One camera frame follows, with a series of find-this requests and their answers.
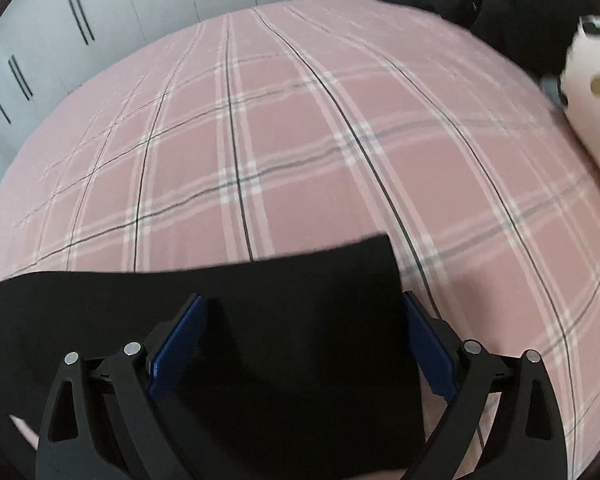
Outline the white heart-pattern pillow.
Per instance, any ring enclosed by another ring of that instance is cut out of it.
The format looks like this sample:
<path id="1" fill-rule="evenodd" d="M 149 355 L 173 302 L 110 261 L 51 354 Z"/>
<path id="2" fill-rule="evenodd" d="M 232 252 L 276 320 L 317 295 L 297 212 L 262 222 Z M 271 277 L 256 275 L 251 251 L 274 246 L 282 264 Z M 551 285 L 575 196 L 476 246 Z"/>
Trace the white heart-pattern pillow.
<path id="1" fill-rule="evenodd" d="M 600 16 L 580 18 L 558 76 L 545 76 L 540 87 L 600 168 Z"/>

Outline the black pants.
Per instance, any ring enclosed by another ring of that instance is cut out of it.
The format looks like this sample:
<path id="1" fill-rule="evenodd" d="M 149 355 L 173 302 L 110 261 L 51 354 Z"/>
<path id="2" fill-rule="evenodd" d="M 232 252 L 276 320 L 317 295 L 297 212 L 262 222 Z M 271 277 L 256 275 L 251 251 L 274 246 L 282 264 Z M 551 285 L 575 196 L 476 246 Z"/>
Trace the black pants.
<path id="1" fill-rule="evenodd" d="M 158 400 L 206 479 L 347 479 L 405 469 L 422 396 L 390 240 L 159 273 L 35 272 L 0 283 L 0 443 L 26 476 L 58 367 L 142 341 L 193 295 L 209 310 Z"/>

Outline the black clothes pile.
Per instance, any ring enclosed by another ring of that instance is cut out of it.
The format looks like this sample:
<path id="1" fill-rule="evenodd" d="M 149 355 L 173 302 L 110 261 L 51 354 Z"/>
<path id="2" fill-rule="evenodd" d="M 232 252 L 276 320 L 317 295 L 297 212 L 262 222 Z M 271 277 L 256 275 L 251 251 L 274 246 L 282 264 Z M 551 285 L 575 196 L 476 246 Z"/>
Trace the black clothes pile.
<path id="1" fill-rule="evenodd" d="M 424 10 L 469 30 L 535 78 L 558 76 L 593 0 L 379 0 Z"/>

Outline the pink plaid bed sheet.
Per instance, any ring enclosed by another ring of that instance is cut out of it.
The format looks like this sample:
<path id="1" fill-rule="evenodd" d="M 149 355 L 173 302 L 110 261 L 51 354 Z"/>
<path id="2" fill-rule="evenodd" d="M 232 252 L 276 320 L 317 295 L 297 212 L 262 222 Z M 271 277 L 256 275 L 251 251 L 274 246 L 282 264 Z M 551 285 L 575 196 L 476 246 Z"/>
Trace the pink plaid bed sheet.
<path id="1" fill-rule="evenodd" d="M 600 452 L 600 173 L 528 75 L 429 13 L 273 3 L 104 70 L 2 179 L 0 281 L 378 232 L 404 285 L 459 333 L 542 353 L 582 474 Z"/>

